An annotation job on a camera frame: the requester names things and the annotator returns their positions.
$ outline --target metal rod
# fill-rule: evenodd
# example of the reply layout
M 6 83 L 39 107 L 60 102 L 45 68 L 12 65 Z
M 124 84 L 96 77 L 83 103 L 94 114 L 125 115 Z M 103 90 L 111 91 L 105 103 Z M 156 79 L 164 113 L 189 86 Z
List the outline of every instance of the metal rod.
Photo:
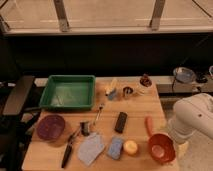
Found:
M 93 121 L 93 125 L 95 125 L 96 122 L 98 121 L 103 107 L 104 107 L 104 104 L 101 103 L 100 106 L 99 106 L 99 109 L 98 109 L 98 113 L 97 113 L 97 115 L 96 115 L 96 117 L 95 117 L 95 120 Z
M 150 27 L 152 30 L 158 30 L 160 26 L 160 20 L 163 13 L 163 8 L 166 0 L 156 0 L 155 7 L 152 14 L 152 19 L 150 22 Z
M 0 29 L 2 33 L 7 33 L 8 31 L 10 31 L 10 26 L 4 21 L 4 18 L 2 17 L 1 14 L 0 14 Z
M 69 22 L 67 20 L 66 11 L 63 0 L 54 0 L 55 9 L 58 17 L 59 28 L 62 32 L 69 31 Z
M 209 14 L 198 2 L 196 2 L 196 0 L 192 0 L 192 2 L 194 2 L 194 4 L 197 5 L 198 8 L 200 8 L 206 15 L 208 15 L 210 18 L 212 18 L 212 15 Z
M 2 9 L 5 5 L 6 5 L 6 3 L 8 2 L 9 0 L 5 0 L 1 5 L 0 5 L 0 9 Z

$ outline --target knife handle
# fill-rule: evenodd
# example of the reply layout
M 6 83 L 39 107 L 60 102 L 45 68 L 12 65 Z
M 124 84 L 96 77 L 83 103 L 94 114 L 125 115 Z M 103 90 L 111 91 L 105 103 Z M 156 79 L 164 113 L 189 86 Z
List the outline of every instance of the knife handle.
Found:
M 66 150 L 64 152 L 64 157 L 63 157 L 63 161 L 61 164 L 61 168 L 65 168 L 71 152 L 72 152 L 72 146 L 67 145 Z

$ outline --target knife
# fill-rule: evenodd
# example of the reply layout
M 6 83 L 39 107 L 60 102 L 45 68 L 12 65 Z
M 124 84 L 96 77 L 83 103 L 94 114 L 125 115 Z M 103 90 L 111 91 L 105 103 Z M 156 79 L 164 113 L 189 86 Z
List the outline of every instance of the knife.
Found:
M 80 133 L 81 128 L 79 127 L 74 133 L 72 133 L 69 138 L 68 138 L 68 143 L 67 143 L 67 147 L 66 150 L 64 152 L 64 157 L 62 160 L 62 164 L 61 164 L 61 168 L 65 168 L 67 161 L 72 153 L 72 145 L 73 142 L 75 141 L 75 138 L 78 136 L 78 134 Z

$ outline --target wall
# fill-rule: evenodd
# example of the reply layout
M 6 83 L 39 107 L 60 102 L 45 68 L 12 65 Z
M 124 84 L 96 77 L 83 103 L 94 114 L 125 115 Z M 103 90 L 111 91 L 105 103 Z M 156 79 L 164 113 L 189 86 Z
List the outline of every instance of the wall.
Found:
M 12 58 L 7 40 L 0 31 L 0 81 L 13 81 L 20 77 L 20 72 Z
M 213 36 L 202 34 L 7 37 L 12 56 L 27 74 L 172 75 L 184 66 L 207 71 Z

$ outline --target small container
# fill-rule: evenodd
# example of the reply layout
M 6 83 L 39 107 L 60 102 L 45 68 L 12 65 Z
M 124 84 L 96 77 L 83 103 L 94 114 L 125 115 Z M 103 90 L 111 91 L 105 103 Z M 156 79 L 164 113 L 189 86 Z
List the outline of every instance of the small container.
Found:
M 148 94 L 152 89 L 152 80 L 147 74 L 143 74 L 139 80 L 139 85 L 137 87 L 137 93 L 140 95 Z
M 196 80 L 196 74 L 189 68 L 178 67 L 173 71 L 174 78 L 180 83 L 189 84 Z
M 89 136 L 90 135 L 90 122 L 86 121 L 86 122 L 80 122 L 80 126 L 81 126 L 81 133 L 83 136 Z
M 124 99 L 130 99 L 130 97 L 132 96 L 133 94 L 133 88 L 131 87 L 124 87 L 123 88 L 123 97 Z
M 111 91 L 109 94 L 107 94 L 107 98 L 108 98 L 108 100 L 113 100 L 116 97 L 116 95 L 117 95 L 117 90 L 115 88 L 113 91 Z

